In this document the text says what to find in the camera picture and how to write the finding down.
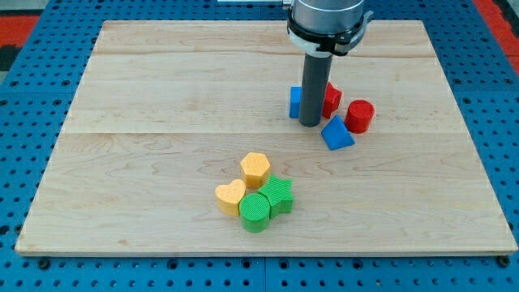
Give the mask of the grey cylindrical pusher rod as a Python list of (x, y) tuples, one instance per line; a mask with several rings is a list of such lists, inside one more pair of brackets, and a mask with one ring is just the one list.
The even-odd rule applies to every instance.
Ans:
[(315, 127), (320, 123), (331, 65), (332, 55), (325, 58), (305, 55), (298, 114), (299, 123), (305, 127)]

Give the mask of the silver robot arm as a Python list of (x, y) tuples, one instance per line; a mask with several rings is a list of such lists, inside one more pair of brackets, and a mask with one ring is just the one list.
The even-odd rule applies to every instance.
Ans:
[(320, 124), (332, 58), (346, 56), (362, 40), (372, 11), (363, 0), (218, 0), (220, 5), (281, 6), (287, 11), (287, 33), (305, 53), (298, 121)]

